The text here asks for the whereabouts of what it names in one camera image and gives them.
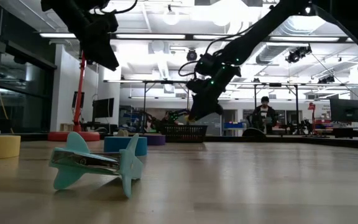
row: wooden floor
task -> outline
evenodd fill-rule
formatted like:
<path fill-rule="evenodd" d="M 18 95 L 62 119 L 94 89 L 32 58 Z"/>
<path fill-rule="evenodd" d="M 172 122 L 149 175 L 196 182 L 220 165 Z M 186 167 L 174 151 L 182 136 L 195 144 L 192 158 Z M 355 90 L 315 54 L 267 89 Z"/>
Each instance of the wooden floor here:
<path fill-rule="evenodd" d="M 358 149 L 205 143 L 149 148 L 126 200 L 121 181 L 84 175 L 52 187 L 53 142 L 0 160 L 0 223 L 358 224 Z M 100 151 L 103 142 L 89 146 Z"/>

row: red base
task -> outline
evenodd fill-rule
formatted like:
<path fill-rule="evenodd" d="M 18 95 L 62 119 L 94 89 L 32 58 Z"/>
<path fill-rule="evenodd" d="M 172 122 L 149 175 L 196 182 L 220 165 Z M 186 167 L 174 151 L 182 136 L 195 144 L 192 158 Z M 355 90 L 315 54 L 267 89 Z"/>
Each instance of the red base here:
<path fill-rule="evenodd" d="M 48 134 L 48 141 L 67 141 L 70 132 L 53 131 Z M 85 141 L 100 141 L 100 134 L 97 132 L 78 132 Z"/>

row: black basket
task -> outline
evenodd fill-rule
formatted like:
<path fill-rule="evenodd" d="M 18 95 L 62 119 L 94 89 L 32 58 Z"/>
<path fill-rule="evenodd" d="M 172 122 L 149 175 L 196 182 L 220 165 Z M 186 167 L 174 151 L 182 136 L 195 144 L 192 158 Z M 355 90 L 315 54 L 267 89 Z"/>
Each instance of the black basket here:
<path fill-rule="evenodd" d="M 166 142 L 204 142 L 207 125 L 165 125 Z"/>

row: blue container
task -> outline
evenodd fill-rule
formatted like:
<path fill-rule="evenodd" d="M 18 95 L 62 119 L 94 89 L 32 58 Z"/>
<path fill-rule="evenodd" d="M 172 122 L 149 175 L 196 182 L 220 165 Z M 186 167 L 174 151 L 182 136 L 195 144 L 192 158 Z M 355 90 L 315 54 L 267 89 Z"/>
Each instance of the blue container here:
<path fill-rule="evenodd" d="M 104 138 L 104 152 L 119 152 L 120 149 L 125 149 L 132 137 L 105 137 Z M 137 141 L 135 156 L 147 155 L 147 138 L 139 137 Z"/>
<path fill-rule="evenodd" d="M 243 128 L 244 125 L 242 122 L 225 122 L 223 124 L 223 128 L 227 129 L 227 128 Z"/>

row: light blue foam dart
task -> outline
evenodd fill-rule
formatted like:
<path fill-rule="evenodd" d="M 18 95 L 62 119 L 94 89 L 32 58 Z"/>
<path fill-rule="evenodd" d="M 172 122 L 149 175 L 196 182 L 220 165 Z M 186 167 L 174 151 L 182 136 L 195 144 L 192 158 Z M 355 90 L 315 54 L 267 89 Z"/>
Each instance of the light blue foam dart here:
<path fill-rule="evenodd" d="M 120 175 L 125 195 L 131 197 L 132 179 L 142 177 L 143 163 L 135 156 L 138 134 L 119 153 L 92 154 L 85 140 L 75 132 L 67 137 L 66 147 L 53 150 L 49 166 L 58 169 L 53 187 L 61 190 L 74 184 L 85 173 Z"/>

